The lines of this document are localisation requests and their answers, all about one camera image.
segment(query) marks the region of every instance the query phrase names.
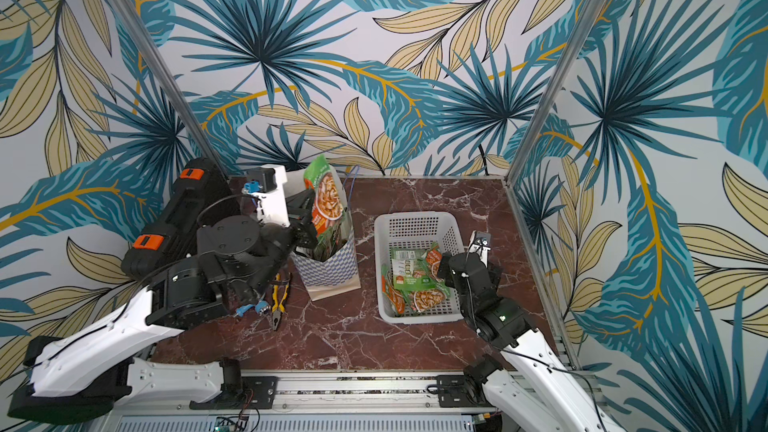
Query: tropical leaf wallpaper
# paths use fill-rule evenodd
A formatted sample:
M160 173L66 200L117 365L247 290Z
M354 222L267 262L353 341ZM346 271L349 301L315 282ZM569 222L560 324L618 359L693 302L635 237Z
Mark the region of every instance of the tropical leaf wallpaper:
M509 168L586 0L131 1L228 172L475 176ZM120 258L199 149L103 0L0 4L2 379L127 300ZM518 158L544 292L628 430L766 429L766 30L768 0L607 0Z
M608 0L520 158L545 293L628 430L768 430L767 31L768 0Z
M161 45L173 3L136 6ZM103 0L0 8L1 380L33 337L70 335L128 299L135 283L120 260L194 146ZM24 381L5 383L5 396ZM5 417L0 427L66 428Z

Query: green snack packet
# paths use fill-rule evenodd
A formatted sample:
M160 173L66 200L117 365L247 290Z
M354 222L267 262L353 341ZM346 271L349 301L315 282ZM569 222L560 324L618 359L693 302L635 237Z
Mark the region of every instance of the green snack packet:
M425 291L435 288L435 281L429 276L426 263L422 260L424 251L408 248L394 248L392 259L392 286L404 292Z

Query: wire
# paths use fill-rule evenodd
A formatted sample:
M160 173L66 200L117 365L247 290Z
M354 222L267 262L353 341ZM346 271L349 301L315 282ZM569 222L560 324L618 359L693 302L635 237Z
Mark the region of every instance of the wire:
M253 428L253 429L251 429L251 430L250 430L250 432L254 432L254 430L256 430L257 428L259 428L259 424L261 424L261 412L259 412L259 409L258 409L258 408L255 408L254 410L256 411L256 416L257 416L258 418L256 419L256 425L254 426L254 428Z
M469 284L469 277L467 277L466 279L467 279L467 289L469 290L470 314L472 315L472 321L474 322L475 321L475 305L472 302L472 286ZM579 377L579 378L584 379L584 377L581 374L577 373L577 372L574 372L572 370L558 369L558 368L552 367L550 364L547 364L543 360L539 360L537 358L533 358L530 355L520 354L519 352L514 352L513 350L506 350L506 348L497 347L494 344L491 344L490 342L488 342L488 345L490 345L491 347L493 347L494 349L496 349L496 350L498 350L500 352L505 352L506 354L517 355L518 357L522 357L522 358L526 358L526 359L529 359L529 360L533 360L534 362L539 362L540 364L545 366L548 370L556 370L557 372L562 372L563 374L570 374L570 375L573 375L575 377ZM586 379L584 380L584 382L586 382L587 386L589 387L589 393L592 396L592 403L594 404L594 412L598 415L598 420L600 421L600 426L602 427L602 430L605 432L606 431L605 424L603 424L603 418L600 416L600 407L598 406L598 399L594 395L594 389L592 388L592 384L590 384L589 380L586 380Z
M198 227L202 227L203 226L203 224L200 223L200 219L205 215L206 212L211 210L213 207L218 206L219 204L221 204L225 200L229 200L230 198L239 198L239 197L248 197L250 199L254 198L253 196L249 196L248 194L243 194L243 193L241 193L241 194L232 194L231 196L222 197L219 200L217 200L216 202L214 202L213 204L211 204L211 205L207 206L206 208L204 208L203 210L201 210L199 214L197 214L197 219L195 219L195 221L197 222L197 226Z
M558 369L556 367L552 367L550 364L547 364L543 360L538 360L537 358L531 357L530 355L520 354L519 352L515 352L513 350L506 350L505 348L496 347L494 344L490 344L491 347L494 349L504 352L505 354L512 354L517 355L518 357L526 358L528 360L532 360L534 362L539 362L543 366L545 366L548 370L556 370L557 372L562 372L563 374L570 374L578 378L582 378L584 382L587 383L587 387L589 387L589 393L592 396L592 403L594 404L594 412L598 415L598 420L600 421L600 426L602 427L603 431L606 431L605 424L603 423L603 418L600 416L600 407L598 406L598 399L594 395L594 389L592 388L592 384L589 383L589 380L585 379L583 375L581 375L579 372L574 372L573 370L565 370L565 369Z

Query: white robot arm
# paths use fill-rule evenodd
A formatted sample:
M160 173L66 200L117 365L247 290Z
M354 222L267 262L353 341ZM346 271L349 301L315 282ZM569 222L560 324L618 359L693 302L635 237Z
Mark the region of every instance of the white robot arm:
M474 232L466 254L443 259L440 275L456 289L468 325L525 376L540 400L489 356L465 369L470 395L484 397L527 432L623 431L565 369L528 314L496 295L500 269L488 265L490 244L489 234Z

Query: red marble tabletop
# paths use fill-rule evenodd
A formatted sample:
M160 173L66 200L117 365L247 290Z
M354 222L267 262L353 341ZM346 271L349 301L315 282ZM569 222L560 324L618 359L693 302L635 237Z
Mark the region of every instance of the red marble tabletop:
M202 324L158 343L159 362L202 364L224 357L243 369L457 370L492 352L464 321L389 324L376 301L373 222L381 214L451 212L468 240L493 236L491 260L504 268L500 295L529 310L552 342L531 268L500 180L358 178L350 199L362 288L311 302L294 274L277 332L253 311Z

